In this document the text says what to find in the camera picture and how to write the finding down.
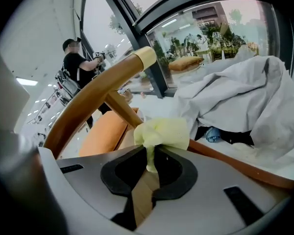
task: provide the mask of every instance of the black t-shirt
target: black t-shirt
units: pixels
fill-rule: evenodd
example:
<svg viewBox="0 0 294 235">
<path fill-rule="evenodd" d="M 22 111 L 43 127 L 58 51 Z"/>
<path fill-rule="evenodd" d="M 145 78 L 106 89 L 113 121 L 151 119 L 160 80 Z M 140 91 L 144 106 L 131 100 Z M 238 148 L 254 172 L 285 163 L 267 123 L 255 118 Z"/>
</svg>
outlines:
<svg viewBox="0 0 294 235">
<path fill-rule="evenodd" d="M 70 78 L 76 81 L 81 89 L 84 88 L 95 76 L 95 72 L 85 71 L 79 68 L 79 65 L 86 61 L 85 58 L 80 56 L 78 53 L 69 53 L 63 60 L 64 68 L 70 73 Z M 77 70 L 79 68 L 79 81 L 77 80 Z"/>
</svg>

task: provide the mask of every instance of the ceiling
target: ceiling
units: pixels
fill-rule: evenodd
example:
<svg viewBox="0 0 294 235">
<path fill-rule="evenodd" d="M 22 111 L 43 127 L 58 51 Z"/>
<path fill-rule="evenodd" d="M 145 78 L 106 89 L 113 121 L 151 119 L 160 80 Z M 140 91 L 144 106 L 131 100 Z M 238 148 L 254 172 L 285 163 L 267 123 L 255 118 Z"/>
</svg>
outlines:
<svg viewBox="0 0 294 235">
<path fill-rule="evenodd" d="M 74 1 L 81 3 L 81 0 L 24 0 L 0 36 L 0 54 L 13 75 L 38 81 L 36 86 L 24 86 L 30 99 L 20 116 L 21 124 L 35 107 L 34 102 L 48 96 L 42 95 L 48 91 L 45 90 L 48 84 L 55 84 L 54 76 L 64 58 L 63 42 L 76 37 Z"/>
</svg>

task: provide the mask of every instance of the ceiling light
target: ceiling light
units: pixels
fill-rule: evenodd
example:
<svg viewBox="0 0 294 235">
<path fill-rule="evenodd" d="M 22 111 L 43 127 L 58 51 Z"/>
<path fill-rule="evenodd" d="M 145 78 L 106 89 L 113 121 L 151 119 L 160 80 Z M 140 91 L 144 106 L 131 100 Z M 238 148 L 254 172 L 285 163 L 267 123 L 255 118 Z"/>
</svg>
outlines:
<svg viewBox="0 0 294 235">
<path fill-rule="evenodd" d="M 34 80 L 27 80 L 27 79 L 22 79 L 22 78 L 16 78 L 16 80 L 22 84 L 22 85 L 30 85 L 30 86 L 35 86 L 38 82 Z"/>
<path fill-rule="evenodd" d="M 188 26 L 191 26 L 191 24 L 189 23 L 189 24 L 183 25 L 183 26 L 181 26 L 179 29 L 184 29 L 184 28 L 186 28 L 186 27 L 188 27 Z"/>
<path fill-rule="evenodd" d="M 170 22 L 165 23 L 164 25 L 162 25 L 161 27 L 166 27 L 170 24 L 172 24 L 173 22 L 176 22 L 176 19 L 171 20 Z"/>
</svg>

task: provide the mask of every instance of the blue object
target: blue object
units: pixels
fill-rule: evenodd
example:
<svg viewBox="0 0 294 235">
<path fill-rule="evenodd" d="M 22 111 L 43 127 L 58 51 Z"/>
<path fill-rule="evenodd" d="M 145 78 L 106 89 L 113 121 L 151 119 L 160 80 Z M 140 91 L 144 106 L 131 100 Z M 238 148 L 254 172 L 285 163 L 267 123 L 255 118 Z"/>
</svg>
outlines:
<svg viewBox="0 0 294 235">
<path fill-rule="evenodd" d="M 205 138 L 208 142 L 214 143 L 220 138 L 220 131 L 218 128 L 210 127 L 205 133 Z"/>
</svg>

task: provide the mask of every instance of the pillow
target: pillow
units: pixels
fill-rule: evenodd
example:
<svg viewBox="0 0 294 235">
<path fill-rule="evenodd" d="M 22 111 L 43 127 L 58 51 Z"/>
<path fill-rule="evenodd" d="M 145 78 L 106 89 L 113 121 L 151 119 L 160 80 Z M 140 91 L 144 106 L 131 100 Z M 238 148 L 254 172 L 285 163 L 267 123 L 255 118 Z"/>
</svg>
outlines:
<svg viewBox="0 0 294 235">
<path fill-rule="evenodd" d="M 106 112 L 90 129 L 79 150 L 79 156 L 86 157 L 114 151 L 126 128 L 127 123 L 115 112 Z"/>
<path fill-rule="evenodd" d="M 169 69 L 172 71 L 183 71 L 189 66 L 199 65 L 203 60 L 202 57 L 181 57 L 169 63 Z"/>
</svg>

